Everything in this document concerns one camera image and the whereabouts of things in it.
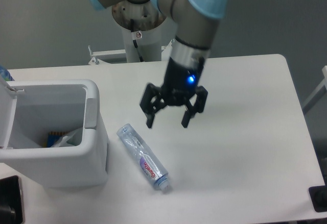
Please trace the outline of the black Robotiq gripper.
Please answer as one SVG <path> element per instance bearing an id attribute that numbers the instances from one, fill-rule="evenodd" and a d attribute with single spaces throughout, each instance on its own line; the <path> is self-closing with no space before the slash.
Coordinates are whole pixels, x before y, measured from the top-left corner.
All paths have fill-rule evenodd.
<path id="1" fill-rule="evenodd" d="M 199 66 L 196 69 L 185 67 L 172 58 L 169 59 L 166 74 L 162 87 L 148 83 L 140 101 L 140 107 L 145 114 L 146 125 L 152 128 L 155 114 L 168 106 L 186 106 L 182 119 L 182 126 L 187 128 L 190 120 L 196 113 L 204 111 L 208 91 L 199 86 L 199 80 L 204 68 L 205 59 L 199 59 Z M 196 95 L 192 105 L 190 99 Z"/>

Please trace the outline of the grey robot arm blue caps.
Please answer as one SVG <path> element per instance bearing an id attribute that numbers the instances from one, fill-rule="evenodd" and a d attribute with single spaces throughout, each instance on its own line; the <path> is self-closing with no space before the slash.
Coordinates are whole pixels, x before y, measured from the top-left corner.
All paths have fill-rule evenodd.
<path id="1" fill-rule="evenodd" d="M 161 109 L 185 106 L 181 123 L 187 127 L 191 118 L 205 107 L 208 92 L 198 83 L 228 0 L 89 1 L 97 10 L 128 2 L 124 12 L 132 31 L 158 24 L 157 14 L 177 24 L 163 84 L 160 87 L 147 84 L 140 107 L 147 117 L 147 127 L 151 128 L 155 114 Z"/>

